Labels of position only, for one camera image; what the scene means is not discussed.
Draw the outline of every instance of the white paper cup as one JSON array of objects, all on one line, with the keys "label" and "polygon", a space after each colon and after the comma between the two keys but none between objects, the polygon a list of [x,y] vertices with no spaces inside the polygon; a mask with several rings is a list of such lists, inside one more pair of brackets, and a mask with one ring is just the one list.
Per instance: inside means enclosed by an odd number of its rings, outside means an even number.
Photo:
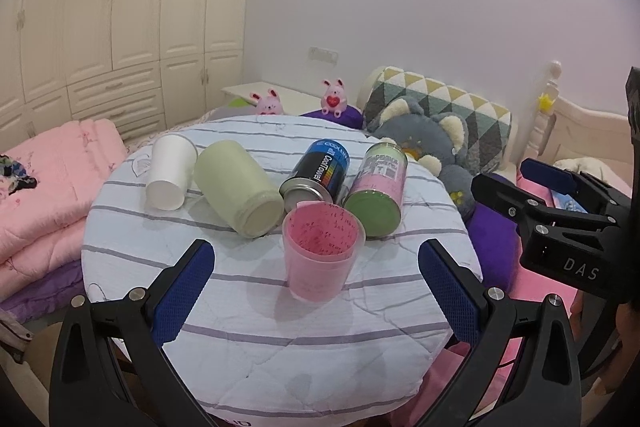
[{"label": "white paper cup", "polygon": [[197,159],[198,149],[188,138],[179,134],[159,137],[151,149],[146,201],[160,210],[180,208]]}]

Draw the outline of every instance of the blue gripper pad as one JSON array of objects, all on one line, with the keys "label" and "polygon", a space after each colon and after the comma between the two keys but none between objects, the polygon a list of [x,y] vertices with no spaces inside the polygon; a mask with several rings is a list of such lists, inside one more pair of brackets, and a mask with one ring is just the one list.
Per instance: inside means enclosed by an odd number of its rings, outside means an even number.
[{"label": "blue gripper pad", "polygon": [[158,347],[174,341],[178,336],[180,328],[211,277],[214,264],[213,247],[202,241],[156,306],[151,336]]},{"label": "blue gripper pad", "polygon": [[560,194],[574,194],[577,190],[574,176],[570,172],[532,158],[528,158],[520,164],[520,173],[527,180],[543,185],[543,187]]},{"label": "blue gripper pad", "polygon": [[[453,267],[447,266],[436,248],[444,251],[449,258],[448,261],[455,264],[457,270],[463,270],[438,241],[428,240],[420,246],[418,251],[420,273],[431,289],[456,338],[474,346],[481,334],[481,310],[477,301],[465,290],[463,282],[453,273]],[[475,276],[471,271],[468,273],[482,291],[482,286]]]}]

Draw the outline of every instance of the round table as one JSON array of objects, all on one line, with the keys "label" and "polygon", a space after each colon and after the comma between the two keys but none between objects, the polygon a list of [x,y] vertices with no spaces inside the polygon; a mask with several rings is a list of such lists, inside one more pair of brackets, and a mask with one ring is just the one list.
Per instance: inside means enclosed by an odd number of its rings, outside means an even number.
[{"label": "round table", "polygon": [[[236,140],[279,186],[316,139],[342,143],[353,182],[377,142],[360,131],[293,116],[244,116],[179,131],[202,150]],[[177,339],[164,351],[204,409],[235,425],[341,426],[396,409],[418,391],[451,331],[420,276],[417,251],[435,237],[480,274],[465,226],[444,186],[410,162],[403,220],[367,241],[344,290],[315,305],[286,287],[279,229],[249,241],[229,229],[198,188],[182,208],[145,204],[151,146],[133,153],[105,183],[82,247],[92,301],[120,299],[173,266],[195,239],[216,252],[212,277]]]}]

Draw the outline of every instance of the silver bolt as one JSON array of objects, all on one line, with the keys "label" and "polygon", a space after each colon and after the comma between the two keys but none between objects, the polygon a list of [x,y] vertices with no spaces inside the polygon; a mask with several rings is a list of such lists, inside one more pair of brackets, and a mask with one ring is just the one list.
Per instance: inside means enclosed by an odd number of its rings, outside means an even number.
[{"label": "silver bolt", "polygon": [[558,294],[552,293],[547,299],[553,306],[562,306],[562,297]]},{"label": "silver bolt", "polygon": [[132,301],[141,301],[145,298],[146,292],[144,288],[133,288],[129,292],[129,299]]},{"label": "silver bolt", "polygon": [[84,304],[84,297],[81,295],[76,295],[74,298],[71,299],[71,305],[73,306],[73,308],[79,308],[83,304]]},{"label": "silver bolt", "polygon": [[504,292],[500,288],[497,288],[496,286],[494,286],[493,288],[489,288],[487,290],[487,294],[494,301],[501,301],[502,299],[504,299]]}]

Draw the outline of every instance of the white wall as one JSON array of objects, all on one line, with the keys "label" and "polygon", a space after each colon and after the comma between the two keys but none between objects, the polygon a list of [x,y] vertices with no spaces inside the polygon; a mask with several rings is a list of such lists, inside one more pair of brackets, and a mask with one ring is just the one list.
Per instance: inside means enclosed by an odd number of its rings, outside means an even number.
[{"label": "white wall", "polygon": [[[521,112],[555,59],[564,96],[626,112],[640,0],[248,0],[245,39],[245,82],[320,94],[341,76],[354,101],[371,70],[396,65]],[[338,65],[308,61],[310,46],[338,51]]]}]

